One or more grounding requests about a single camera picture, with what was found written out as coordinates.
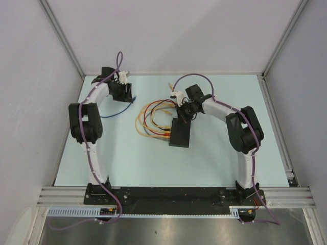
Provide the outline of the left aluminium corner post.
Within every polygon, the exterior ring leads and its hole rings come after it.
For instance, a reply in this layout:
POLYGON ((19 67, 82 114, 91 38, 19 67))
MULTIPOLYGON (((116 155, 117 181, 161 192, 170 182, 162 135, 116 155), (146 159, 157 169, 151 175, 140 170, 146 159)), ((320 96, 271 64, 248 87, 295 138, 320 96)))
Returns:
POLYGON ((75 68, 76 72, 78 73, 81 79, 85 78, 85 73, 70 45, 54 11, 52 10, 50 4, 46 0, 38 0, 41 9, 43 10, 45 16, 47 17, 52 29, 54 30, 59 42, 61 43, 64 51, 66 52, 68 58, 70 59, 73 67, 75 68))

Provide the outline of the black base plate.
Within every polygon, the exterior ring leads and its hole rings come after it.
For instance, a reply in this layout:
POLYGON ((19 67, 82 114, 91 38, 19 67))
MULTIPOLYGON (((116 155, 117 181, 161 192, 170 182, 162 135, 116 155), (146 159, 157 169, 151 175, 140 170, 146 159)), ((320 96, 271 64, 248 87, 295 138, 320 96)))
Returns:
POLYGON ((235 188, 226 187, 118 187, 107 194, 100 186, 88 184, 85 205, 116 206, 120 201, 123 214, 214 215, 227 214, 231 206, 261 206, 265 194, 240 202, 235 188))

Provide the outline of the black network switch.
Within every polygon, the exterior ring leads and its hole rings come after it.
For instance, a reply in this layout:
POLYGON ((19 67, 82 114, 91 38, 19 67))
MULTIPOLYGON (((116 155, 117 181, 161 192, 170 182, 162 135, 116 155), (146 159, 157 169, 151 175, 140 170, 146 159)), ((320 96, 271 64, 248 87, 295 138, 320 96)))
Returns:
POLYGON ((169 146, 189 148, 191 123, 178 122, 178 118, 173 118, 169 146))

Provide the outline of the right aluminium side rail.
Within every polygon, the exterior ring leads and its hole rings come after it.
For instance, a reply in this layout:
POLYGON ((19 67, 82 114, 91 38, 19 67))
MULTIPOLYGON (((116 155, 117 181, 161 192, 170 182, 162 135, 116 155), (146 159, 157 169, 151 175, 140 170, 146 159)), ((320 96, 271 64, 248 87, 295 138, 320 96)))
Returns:
POLYGON ((289 183, 289 187, 299 187, 296 173, 293 168, 292 160, 289 155, 289 151, 286 146, 286 142, 282 133, 282 129, 277 118, 276 110, 268 90, 268 86, 263 75, 257 75, 257 79, 259 82, 259 86, 266 104, 266 108, 269 114, 269 118, 272 124, 272 128, 274 131, 275 139, 277 142, 278 150, 282 158, 282 162, 284 165, 284 170, 286 173, 286 177, 289 183))

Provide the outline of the right aluminium corner post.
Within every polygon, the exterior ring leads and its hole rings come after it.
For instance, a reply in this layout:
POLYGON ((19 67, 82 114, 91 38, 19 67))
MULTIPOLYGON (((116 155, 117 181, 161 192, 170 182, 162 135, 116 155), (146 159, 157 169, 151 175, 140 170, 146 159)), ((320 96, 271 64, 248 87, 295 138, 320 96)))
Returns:
POLYGON ((265 68, 263 69, 261 76, 265 78, 269 73, 271 67, 275 63, 276 59, 278 58, 280 52, 282 51, 283 46, 285 45, 286 41, 288 40, 289 36, 291 35, 294 27, 296 26, 298 20, 300 19, 303 11, 305 10, 306 6, 308 5, 309 0, 301 0, 297 5, 294 13, 292 14, 290 21, 288 22, 285 30, 281 38, 279 39, 272 55, 270 56, 268 63, 266 64, 265 68))

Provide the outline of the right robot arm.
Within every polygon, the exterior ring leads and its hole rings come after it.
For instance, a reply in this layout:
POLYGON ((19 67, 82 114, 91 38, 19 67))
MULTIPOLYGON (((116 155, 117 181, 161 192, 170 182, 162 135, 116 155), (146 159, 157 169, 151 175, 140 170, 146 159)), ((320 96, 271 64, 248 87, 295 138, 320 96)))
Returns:
POLYGON ((236 200, 242 205, 249 204, 259 190, 256 178, 256 155, 264 139, 254 109, 251 106, 241 109, 232 107, 218 101, 212 94, 203 94, 198 85, 193 85, 185 91, 188 96, 186 102, 183 92, 171 91, 171 98, 176 100, 177 121, 186 124, 194 115, 202 113, 226 123, 229 142, 238 152, 236 200))

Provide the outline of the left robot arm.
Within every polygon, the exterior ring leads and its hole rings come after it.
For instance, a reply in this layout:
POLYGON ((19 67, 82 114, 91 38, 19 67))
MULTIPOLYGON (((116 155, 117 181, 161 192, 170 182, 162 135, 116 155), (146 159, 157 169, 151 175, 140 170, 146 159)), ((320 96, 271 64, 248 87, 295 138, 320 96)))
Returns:
POLYGON ((90 185, 100 186, 95 198, 102 204, 112 200, 113 192, 108 172, 100 160, 103 125, 99 105, 108 95, 115 101, 132 104, 132 84, 128 82, 128 77, 129 71, 103 67, 101 74, 92 81, 86 98, 68 106, 71 136, 83 148, 89 165, 90 185))

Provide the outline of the aluminium corner post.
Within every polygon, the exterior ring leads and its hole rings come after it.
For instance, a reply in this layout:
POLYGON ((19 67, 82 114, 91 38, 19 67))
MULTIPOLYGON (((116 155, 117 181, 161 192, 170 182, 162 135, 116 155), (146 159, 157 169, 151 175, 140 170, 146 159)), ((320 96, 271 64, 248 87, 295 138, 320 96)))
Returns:
POLYGON ((76 72, 78 73, 81 79, 85 78, 85 73, 70 45, 54 11, 52 10, 50 4, 46 0, 38 0, 41 9, 43 10, 45 16, 47 17, 52 29, 54 30, 59 42, 61 43, 64 51, 66 52, 68 58, 70 59, 73 67, 75 68, 76 72))
POLYGON ((271 67, 275 63, 276 59, 278 58, 280 52, 282 51, 283 46, 285 45, 286 41, 288 40, 289 36, 291 35, 294 27, 296 26, 298 20, 300 19, 303 11, 305 10, 306 6, 308 5, 309 0, 301 0, 297 5, 294 13, 292 14, 290 21, 288 22, 285 30, 281 38, 279 39, 272 55, 270 56, 268 63, 266 64, 265 68, 263 69, 261 76, 265 78, 269 73, 271 67))

